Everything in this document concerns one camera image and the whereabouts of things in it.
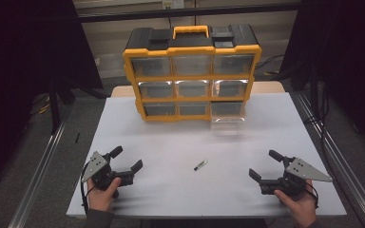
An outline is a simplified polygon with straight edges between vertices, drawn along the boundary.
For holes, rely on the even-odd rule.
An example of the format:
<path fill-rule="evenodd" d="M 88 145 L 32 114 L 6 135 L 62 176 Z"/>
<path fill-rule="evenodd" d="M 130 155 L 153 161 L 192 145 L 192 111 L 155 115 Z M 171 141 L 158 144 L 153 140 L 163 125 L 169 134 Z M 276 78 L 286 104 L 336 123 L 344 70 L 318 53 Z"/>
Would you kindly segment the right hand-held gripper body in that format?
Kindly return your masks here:
<path fill-rule="evenodd" d="M 306 190 L 306 181 L 332 182 L 333 178 L 322 173 L 308 162 L 292 157 L 283 156 L 283 176 L 276 180 L 263 180 L 259 182 L 263 195 L 273 195 L 275 190 L 280 190 L 289 197 L 297 196 Z"/>

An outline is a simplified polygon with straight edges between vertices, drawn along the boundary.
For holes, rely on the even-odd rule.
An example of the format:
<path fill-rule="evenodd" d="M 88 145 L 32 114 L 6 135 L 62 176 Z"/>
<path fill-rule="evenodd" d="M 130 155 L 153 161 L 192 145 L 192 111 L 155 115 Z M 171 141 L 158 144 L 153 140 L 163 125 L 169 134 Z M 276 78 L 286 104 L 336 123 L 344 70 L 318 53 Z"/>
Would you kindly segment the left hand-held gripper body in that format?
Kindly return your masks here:
<path fill-rule="evenodd" d="M 116 178 L 122 180 L 121 186 L 131 185 L 135 174 L 130 169 L 122 172 L 113 171 L 110 166 L 110 160 L 108 153 L 101 155 L 95 151 L 87 163 L 86 171 L 82 176 L 82 182 L 92 179 L 95 186 L 102 191 L 105 191 Z"/>

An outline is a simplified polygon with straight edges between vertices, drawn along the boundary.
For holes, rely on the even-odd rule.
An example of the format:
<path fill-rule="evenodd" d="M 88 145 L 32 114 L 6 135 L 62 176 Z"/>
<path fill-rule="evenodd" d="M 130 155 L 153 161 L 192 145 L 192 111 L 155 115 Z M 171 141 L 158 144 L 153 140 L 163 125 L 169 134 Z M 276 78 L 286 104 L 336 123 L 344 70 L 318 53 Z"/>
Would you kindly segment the clear plastic drawer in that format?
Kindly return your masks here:
<path fill-rule="evenodd" d="M 243 102 L 214 102 L 211 108 L 211 129 L 218 136 L 238 136 L 246 121 Z"/>

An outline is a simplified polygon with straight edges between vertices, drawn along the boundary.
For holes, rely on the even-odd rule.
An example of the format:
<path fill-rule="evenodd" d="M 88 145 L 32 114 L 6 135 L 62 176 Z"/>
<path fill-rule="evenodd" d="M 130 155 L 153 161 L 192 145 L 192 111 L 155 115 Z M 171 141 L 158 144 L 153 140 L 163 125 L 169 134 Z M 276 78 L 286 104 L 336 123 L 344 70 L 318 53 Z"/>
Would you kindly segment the person's left hand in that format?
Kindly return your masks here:
<path fill-rule="evenodd" d="M 121 181 L 120 178 L 114 179 L 107 189 L 102 191 L 96 188 L 92 179 L 89 179 L 87 181 L 89 208 L 92 210 L 109 212 L 112 205 L 112 196 L 121 184 Z"/>

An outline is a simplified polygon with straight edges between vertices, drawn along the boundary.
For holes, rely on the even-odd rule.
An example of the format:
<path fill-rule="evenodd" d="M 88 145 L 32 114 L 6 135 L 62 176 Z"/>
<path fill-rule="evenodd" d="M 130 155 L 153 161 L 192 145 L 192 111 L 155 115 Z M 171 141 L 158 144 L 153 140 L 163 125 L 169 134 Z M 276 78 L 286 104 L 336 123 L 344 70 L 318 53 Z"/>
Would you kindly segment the person's right hand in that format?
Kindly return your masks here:
<path fill-rule="evenodd" d="M 313 183 L 306 181 L 306 193 L 292 199 L 280 190 L 275 190 L 275 196 L 289 209 L 296 228 L 310 228 L 316 221 L 316 200 L 310 195 Z"/>

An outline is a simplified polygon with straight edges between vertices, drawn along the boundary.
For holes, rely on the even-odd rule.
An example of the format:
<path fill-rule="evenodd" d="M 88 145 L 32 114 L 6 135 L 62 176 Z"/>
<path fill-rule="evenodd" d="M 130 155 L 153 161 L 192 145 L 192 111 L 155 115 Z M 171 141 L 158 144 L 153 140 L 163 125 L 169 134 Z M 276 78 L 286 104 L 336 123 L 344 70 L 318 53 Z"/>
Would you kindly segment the white table sheet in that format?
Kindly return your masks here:
<path fill-rule="evenodd" d="M 276 218 L 287 209 L 263 195 L 248 171 L 276 179 L 283 166 L 269 156 L 276 150 L 322 170 L 324 165 L 287 93 L 251 96 L 238 136 L 218 136 L 207 121 L 150 123 L 142 120 L 133 98 L 110 98 L 98 123 L 91 151 L 123 152 L 111 162 L 126 170 L 143 168 L 121 188 L 113 209 L 118 218 Z M 194 167 L 207 160 L 198 171 Z"/>

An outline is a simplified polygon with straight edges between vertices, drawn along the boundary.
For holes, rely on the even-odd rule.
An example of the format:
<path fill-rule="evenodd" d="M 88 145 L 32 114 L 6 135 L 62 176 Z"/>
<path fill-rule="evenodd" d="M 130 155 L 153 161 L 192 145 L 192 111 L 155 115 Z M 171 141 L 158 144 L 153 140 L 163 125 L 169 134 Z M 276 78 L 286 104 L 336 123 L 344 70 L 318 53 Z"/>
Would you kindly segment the black metal stand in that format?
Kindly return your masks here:
<path fill-rule="evenodd" d="M 48 85 L 48 95 L 52 119 L 51 134 L 55 134 L 61 125 L 58 99 L 65 105 L 72 105 L 75 101 L 71 91 L 71 80 L 62 76 L 52 76 Z"/>

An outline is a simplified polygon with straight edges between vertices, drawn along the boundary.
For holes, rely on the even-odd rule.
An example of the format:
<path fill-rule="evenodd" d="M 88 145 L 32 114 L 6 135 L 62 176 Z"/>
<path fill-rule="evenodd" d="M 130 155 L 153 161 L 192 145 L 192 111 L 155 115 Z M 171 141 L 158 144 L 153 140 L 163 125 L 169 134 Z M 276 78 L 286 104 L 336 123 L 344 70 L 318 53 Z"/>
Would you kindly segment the set of closed clear drawers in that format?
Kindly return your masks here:
<path fill-rule="evenodd" d="M 136 57 L 131 64 L 147 119 L 208 119 L 212 103 L 245 105 L 251 88 L 251 54 Z"/>

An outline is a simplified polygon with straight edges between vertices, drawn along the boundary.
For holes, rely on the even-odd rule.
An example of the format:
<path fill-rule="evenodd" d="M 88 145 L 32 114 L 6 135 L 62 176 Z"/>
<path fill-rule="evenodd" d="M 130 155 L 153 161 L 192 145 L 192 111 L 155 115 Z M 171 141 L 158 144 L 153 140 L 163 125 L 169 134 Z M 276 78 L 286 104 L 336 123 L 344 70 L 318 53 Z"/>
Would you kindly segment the yellow black organizer cabinet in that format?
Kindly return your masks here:
<path fill-rule="evenodd" d="M 240 123 L 261 46 L 248 24 L 135 28 L 123 57 L 141 117 Z"/>

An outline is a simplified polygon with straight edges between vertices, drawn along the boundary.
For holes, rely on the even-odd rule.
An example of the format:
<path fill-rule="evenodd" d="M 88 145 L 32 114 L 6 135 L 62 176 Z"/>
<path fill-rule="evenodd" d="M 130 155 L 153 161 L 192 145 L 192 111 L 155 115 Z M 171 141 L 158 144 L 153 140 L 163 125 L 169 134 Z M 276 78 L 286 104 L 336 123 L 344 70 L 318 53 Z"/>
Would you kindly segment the black curtain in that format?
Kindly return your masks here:
<path fill-rule="evenodd" d="M 73 0 L 0 0 L 0 171 L 37 95 L 102 86 L 77 16 Z"/>
<path fill-rule="evenodd" d="M 280 72 L 296 89 L 316 74 L 365 134 L 365 0 L 300 0 Z"/>

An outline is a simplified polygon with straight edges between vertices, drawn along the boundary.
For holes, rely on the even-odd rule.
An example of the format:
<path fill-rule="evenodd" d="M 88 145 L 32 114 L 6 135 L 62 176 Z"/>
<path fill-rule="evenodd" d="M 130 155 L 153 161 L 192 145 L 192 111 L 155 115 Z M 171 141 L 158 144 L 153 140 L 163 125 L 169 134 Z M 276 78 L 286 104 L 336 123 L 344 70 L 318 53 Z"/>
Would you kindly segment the black horizontal bar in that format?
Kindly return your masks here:
<path fill-rule="evenodd" d="M 82 14 L 77 17 L 80 23 L 96 23 L 108 21 L 127 21 L 141 19 L 173 18 L 186 16 L 204 16 L 235 13 L 258 13 L 274 11 L 299 10 L 300 2 L 282 4 L 246 5 L 234 7 L 193 8 L 193 9 L 159 9 L 150 11 L 133 11 L 123 13 L 94 13 Z"/>

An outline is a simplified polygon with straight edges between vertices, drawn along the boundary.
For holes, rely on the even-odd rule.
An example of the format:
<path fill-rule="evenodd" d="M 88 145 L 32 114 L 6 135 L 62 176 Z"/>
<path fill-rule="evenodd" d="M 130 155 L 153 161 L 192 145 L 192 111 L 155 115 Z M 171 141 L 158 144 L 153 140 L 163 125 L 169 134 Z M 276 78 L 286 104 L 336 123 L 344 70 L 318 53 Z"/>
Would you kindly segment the aluminium floor rail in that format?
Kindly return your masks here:
<path fill-rule="evenodd" d="M 66 121 L 61 121 L 54 133 L 50 136 L 43 156 L 32 176 L 26 193 L 22 197 L 8 228 L 24 228 L 29 217 L 30 210 L 36 200 L 41 184 L 48 171 L 52 157 L 64 132 Z"/>
<path fill-rule="evenodd" d="M 315 129 L 316 133 L 318 133 L 320 140 L 322 141 L 321 147 L 324 155 L 330 156 L 341 177 L 347 183 L 352 195 L 355 197 L 358 206 L 365 215 L 365 188 L 362 182 L 357 178 L 350 164 L 345 160 L 331 134 L 326 129 L 323 121 L 320 121 L 312 112 L 311 102 L 307 99 L 306 95 L 303 92 L 300 92 L 296 94 L 296 97 L 298 98 L 302 109 L 307 115 L 308 120 L 311 122 L 311 125 Z"/>

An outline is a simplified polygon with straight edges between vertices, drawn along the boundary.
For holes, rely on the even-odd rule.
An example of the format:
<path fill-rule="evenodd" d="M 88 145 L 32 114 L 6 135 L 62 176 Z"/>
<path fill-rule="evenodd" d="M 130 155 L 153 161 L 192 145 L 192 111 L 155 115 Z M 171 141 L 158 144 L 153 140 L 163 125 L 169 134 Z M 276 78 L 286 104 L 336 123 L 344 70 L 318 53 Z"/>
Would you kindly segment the white wall socket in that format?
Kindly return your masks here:
<path fill-rule="evenodd" d="M 163 0 L 162 4 L 164 10 L 175 10 L 184 8 L 184 0 Z"/>

